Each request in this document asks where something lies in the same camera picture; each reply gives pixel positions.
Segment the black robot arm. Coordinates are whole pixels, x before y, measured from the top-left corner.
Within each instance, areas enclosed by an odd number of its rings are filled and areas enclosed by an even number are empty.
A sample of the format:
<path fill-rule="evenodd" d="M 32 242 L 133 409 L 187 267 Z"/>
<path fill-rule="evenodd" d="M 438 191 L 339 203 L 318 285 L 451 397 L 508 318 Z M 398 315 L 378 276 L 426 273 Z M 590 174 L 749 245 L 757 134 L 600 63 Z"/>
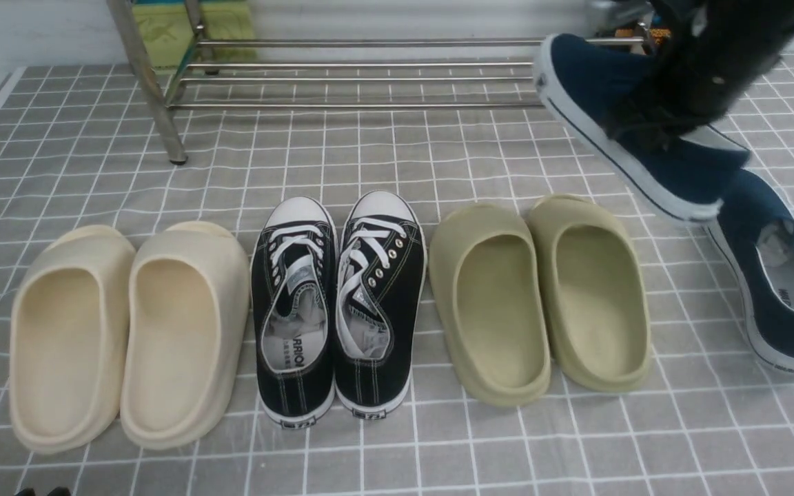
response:
<path fill-rule="evenodd" d="M 710 125 L 794 40 L 794 1 L 655 1 L 671 36 L 649 74 L 600 119 L 649 149 Z"/>

